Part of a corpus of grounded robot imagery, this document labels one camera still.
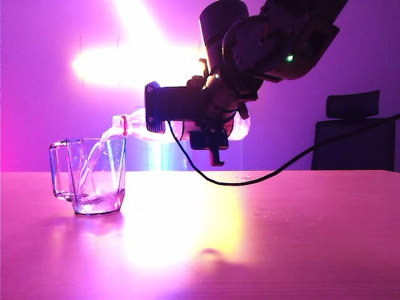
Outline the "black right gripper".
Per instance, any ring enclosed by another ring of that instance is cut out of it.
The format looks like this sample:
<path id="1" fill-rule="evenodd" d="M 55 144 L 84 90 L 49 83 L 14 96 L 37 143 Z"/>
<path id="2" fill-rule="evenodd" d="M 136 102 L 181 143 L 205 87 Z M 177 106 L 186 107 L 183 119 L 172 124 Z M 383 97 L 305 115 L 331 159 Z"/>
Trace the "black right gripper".
<path id="1" fill-rule="evenodd" d="M 191 149 L 209 151 L 210 165 L 224 166 L 219 152 L 229 147 L 226 131 L 249 129 L 250 121 L 246 103 L 258 99 L 260 82 L 256 81 L 256 85 L 251 86 L 249 91 L 240 93 L 219 74 L 207 78 L 195 75 L 187 81 L 186 86 L 200 92 L 200 104 L 197 116 L 194 117 L 196 126 L 210 130 L 190 131 Z"/>

